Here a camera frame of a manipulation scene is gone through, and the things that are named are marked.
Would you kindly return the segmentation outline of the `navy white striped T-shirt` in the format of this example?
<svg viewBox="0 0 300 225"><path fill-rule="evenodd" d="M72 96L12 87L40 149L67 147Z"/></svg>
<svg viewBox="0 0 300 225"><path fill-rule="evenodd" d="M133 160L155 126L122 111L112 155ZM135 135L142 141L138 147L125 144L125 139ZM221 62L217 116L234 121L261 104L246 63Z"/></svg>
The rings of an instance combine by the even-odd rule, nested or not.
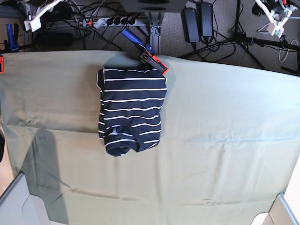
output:
<svg viewBox="0 0 300 225"><path fill-rule="evenodd" d="M140 152L159 144L166 84L166 77L155 68L105 67L98 71L98 134L108 154L118 157L129 150Z"/></svg>

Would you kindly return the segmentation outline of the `black tripod stand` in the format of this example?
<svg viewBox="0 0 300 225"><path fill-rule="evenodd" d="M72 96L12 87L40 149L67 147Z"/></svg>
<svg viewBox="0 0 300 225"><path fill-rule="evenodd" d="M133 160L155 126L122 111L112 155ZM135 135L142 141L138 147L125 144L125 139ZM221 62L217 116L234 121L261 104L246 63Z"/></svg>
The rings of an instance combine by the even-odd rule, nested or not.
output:
<svg viewBox="0 0 300 225"><path fill-rule="evenodd" d="M297 56L300 56L300 47L298 45L290 44L286 41L285 35L283 34L279 41L270 41L265 39L257 39L255 37L247 37L245 31L240 24L240 14L243 11L244 7L241 7L241 1L237 1L236 5L236 15L235 15L235 24L232 27L232 37L224 38L224 40L218 42L216 41L214 44L207 45L201 49L194 49L194 51L189 52L185 55L180 56L181 59L185 59L195 54L199 54L200 52L211 50L216 47L220 47L222 45L239 45L242 49L255 61L255 63L261 68L265 69L263 64L249 51L248 47L253 45L259 45L261 47L269 47L276 51L285 51L285 52L296 52ZM283 26L284 23L276 23L273 24Z"/></svg>

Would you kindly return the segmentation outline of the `black power adapter right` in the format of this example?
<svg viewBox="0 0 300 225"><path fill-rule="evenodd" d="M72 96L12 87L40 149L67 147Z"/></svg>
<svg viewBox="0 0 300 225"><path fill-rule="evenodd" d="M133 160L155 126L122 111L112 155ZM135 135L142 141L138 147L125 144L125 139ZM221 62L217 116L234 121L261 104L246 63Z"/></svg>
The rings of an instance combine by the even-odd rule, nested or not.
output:
<svg viewBox="0 0 300 225"><path fill-rule="evenodd" d="M199 5L200 25L202 37L213 36L213 14L212 5L208 2L201 2Z"/></svg>

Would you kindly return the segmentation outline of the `black power adapter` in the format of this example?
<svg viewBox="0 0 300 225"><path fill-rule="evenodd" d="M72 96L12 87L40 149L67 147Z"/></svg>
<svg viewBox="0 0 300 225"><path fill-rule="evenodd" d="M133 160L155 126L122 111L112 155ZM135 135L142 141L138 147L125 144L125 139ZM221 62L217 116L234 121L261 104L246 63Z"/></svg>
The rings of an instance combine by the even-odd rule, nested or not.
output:
<svg viewBox="0 0 300 225"><path fill-rule="evenodd" d="M202 37L213 36L213 14L212 5L208 2L201 2L199 5L200 25Z"/></svg>
<svg viewBox="0 0 300 225"><path fill-rule="evenodd" d="M181 12L181 18L185 41L188 43L199 42L200 38L196 10L191 7L185 7Z"/></svg>

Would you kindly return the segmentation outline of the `blue clamp at left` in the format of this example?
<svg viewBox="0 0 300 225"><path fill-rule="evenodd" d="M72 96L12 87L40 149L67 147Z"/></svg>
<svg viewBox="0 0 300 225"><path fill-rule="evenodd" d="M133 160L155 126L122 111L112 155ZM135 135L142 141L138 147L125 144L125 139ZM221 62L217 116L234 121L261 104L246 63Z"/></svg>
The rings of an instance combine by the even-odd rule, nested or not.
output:
<svg viewBox="0 0 300 225"><path fill-rule="evenodd" d="M4 40L5 51L8 53L18 52L19 44L19 25L14 23L14 25L8 23L6 24L7 28L7 40Z"/></svg>

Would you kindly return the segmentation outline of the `grey power strip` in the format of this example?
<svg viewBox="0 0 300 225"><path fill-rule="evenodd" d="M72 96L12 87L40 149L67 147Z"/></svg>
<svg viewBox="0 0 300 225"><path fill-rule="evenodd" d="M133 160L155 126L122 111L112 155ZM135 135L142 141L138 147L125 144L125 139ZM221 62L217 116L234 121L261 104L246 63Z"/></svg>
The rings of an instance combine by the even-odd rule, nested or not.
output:
<svg viewBox="0 0 300 225"><path fill-rule="evenodd" d="M135 17L99 17L92 19L84 19L79 22L82 27L93 27L96 29L102 27L118 27L118 26L137 26L138 19Z"/></svg>

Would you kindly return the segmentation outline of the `black power adapter left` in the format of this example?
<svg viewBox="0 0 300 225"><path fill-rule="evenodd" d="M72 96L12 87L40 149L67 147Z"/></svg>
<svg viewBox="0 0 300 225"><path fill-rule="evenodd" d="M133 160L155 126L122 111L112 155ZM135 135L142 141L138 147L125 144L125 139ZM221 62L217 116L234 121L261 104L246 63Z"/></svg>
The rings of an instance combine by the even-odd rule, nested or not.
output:
<svg viewBox="0 0 300 225"><path fill-rule="evenodd" d="M181 18L185 41L188 43L199 42L200 38L196 10L191 7L185 7L181 12Z"/></svg>

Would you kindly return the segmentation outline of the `orange clamp at left edge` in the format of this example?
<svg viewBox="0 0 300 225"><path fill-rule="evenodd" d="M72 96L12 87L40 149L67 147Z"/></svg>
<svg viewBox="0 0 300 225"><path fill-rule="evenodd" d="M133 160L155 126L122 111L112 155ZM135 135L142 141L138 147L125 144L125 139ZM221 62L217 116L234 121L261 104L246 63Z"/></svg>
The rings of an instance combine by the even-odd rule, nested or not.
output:
<svg viewBox="0 0 300 225"><path fill-rule="evenodd" d="M4 72L4 58L1 55L0 56L0 73L2 74Z"/></svg>

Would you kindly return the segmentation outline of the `blue orange bar clamp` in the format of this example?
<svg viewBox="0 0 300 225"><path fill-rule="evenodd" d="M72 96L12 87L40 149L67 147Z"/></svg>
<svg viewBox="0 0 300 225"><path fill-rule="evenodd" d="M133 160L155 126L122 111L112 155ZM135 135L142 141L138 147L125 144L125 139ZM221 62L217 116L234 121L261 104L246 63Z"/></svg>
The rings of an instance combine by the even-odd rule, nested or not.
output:
<svg viewBox="0 0 300 225"><path fill-rule="evenodd" d="M164 75L168 68L156 57L153 48L150 45L144 44L135 34L128 29L124 29L121 34L132 42L136 48L140 51L140 59L144 63L148 63L154 69Z"/></svg>

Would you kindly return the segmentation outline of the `green table cloth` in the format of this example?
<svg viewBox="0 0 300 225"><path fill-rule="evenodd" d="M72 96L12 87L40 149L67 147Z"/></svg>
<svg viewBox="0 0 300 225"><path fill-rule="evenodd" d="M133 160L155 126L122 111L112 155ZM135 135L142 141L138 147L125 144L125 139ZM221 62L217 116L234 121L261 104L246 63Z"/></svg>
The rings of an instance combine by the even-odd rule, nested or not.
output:
<svg viewBox="0 0 300 225"><path fill-rule="evenodd" d="M1 124L14 174L55 222L249 225L285 191L300 153L300 80L162 57L168 66L157 147L121 157L98 137L104 66L127 53L4 55Z"/></svg>

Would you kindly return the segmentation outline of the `black object at left edge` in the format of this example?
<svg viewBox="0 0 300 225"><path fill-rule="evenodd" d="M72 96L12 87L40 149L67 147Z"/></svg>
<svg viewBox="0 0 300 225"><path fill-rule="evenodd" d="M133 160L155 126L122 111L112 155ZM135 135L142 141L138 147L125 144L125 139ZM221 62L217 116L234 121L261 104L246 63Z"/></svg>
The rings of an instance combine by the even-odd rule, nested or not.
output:
<svg viewBox="0 0 300 225"><path fill-rule="evenodd" d="M2 162L4 157L4 148L5 148L5 137L2 131L0 131L0 162Z"/></svg>

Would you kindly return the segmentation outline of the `grey bin at left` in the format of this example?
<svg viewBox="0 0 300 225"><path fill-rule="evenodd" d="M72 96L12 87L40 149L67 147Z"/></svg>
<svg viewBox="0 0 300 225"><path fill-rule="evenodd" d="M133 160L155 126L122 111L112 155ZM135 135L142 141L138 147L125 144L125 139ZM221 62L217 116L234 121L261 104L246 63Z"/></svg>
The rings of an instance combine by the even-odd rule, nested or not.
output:
<svg viewBox="0 0 300 225"><path fill-rule="evenodd" d="M49 225L44 201L30 194L26 177L19 174L0 197L2 225Z"/></svg>

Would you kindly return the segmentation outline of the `grey bin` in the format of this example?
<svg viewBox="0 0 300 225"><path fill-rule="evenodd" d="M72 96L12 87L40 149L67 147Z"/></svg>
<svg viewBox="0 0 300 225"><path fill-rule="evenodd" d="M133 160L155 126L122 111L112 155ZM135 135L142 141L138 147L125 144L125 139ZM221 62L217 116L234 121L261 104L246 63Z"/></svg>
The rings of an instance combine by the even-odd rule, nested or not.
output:
<svg viewBox="0 0 300 225"><path fill-rule="evenodd" d="M44 201L30 194L26 177L19 174L0 197L2 225L49 225Z"/></svg>
<svg viewBox="0 0 300 225"><path fill-rule="evenodd" d="M251 225L299 225L283 194L279 194L270 210L255 216Z"/></svg>

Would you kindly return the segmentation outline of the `grey bin at right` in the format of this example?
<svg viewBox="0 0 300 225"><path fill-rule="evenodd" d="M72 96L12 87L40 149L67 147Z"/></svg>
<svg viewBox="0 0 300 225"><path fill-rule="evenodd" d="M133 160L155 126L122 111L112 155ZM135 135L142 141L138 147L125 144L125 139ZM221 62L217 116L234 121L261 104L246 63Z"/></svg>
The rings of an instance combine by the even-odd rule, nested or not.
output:
<svg viewBox="0 0 300 225"><path fill-rule="evenodd" d="M251 225L299 225L283 194L279 194L270 210L255 216Z"/></svg>

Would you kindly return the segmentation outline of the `aluminium frame post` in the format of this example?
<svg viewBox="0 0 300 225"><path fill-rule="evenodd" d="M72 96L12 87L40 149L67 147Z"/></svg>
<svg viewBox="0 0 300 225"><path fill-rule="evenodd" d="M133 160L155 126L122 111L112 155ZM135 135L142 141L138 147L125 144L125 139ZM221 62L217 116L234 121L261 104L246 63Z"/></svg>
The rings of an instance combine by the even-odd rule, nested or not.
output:
<svg viewBox="0 0 300 225"><path fill-rule="evenodd" d="M161 25L164 18L164 13L162 12L146 12L149 22L149 37L150 46L153 48L156 55L161 54Z"/></svg>

